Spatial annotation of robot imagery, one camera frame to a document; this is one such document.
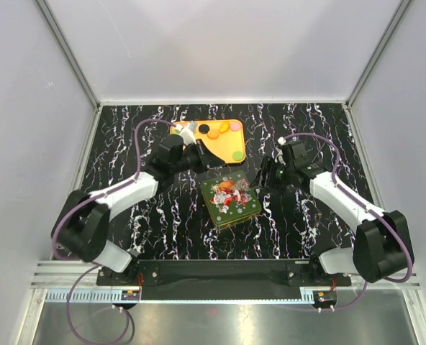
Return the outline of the gold square cookie tin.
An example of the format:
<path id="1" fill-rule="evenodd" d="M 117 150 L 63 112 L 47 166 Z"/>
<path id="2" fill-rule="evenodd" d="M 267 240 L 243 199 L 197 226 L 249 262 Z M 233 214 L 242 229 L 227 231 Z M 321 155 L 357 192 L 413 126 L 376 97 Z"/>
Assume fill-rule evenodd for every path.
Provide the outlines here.
<path id="1" fill-rule="evenodd" d="M 250 221 L 256 218 L 257 216 L 259 216 L 259 213 L 238 213 L 235 215 L 226 215 L 225 213 L 222 213 L 218 216 L 213 216 L 212 223 L 214 224 L 216 230 L 222 231 L 237 226 L 239 224 L 244 224 L 245 222 Z"/>

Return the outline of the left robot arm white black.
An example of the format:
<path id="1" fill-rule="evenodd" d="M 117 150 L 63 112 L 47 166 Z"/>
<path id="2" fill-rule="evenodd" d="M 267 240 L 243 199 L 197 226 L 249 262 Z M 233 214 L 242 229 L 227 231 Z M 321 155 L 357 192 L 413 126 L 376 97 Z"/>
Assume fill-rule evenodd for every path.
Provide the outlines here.
<path id="1" fill-rule="evenodd" d="M 73 191 L 52 231 L 53 244 L 60 244 L 83 262 L 111 270 L 120 283 L 129 285 L 137 279 L 137 258 L 108 240 L 111 220 L 167 189 L 179 173 L 204 173 L 224 165 L 200 139 L 186 144 L 181 136 L 170 134 L 144 168 L 126 180 L 93 193 Z"/>

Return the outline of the gold tin lid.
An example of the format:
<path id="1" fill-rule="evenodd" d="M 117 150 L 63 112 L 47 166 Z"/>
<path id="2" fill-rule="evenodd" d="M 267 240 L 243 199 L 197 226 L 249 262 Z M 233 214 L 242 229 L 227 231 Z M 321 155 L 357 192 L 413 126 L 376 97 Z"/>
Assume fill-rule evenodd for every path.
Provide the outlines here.
<path id="1" fill-rule="evenodd" d="M 235 215 L 262 211 L 258 196 L 250 189 L 250 181 L 242 170 L 205 180 L 200 189 L 211 219 L 222 213 Z"/>

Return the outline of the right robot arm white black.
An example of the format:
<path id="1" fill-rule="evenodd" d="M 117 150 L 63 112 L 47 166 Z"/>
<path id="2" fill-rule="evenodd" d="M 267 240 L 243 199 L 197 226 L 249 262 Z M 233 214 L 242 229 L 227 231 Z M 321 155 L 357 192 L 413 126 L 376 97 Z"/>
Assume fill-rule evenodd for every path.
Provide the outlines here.
<path id="1" fill-rule="evenodd" d="M 309 276 L 325 285 L 338 274 L 357 275 L 368 283 L 403 283 L 412 276 L 414 253 L 405 215 L 385 211 L 361 197 L 338 176 L 312 159 L 300 135 L 278 139 L 281 154 L 263 158 L 253 187 L 268 192 L 298 188 L 323 202 L 354 233 L 350 248 L 334 248 L 311 260 Z"/>

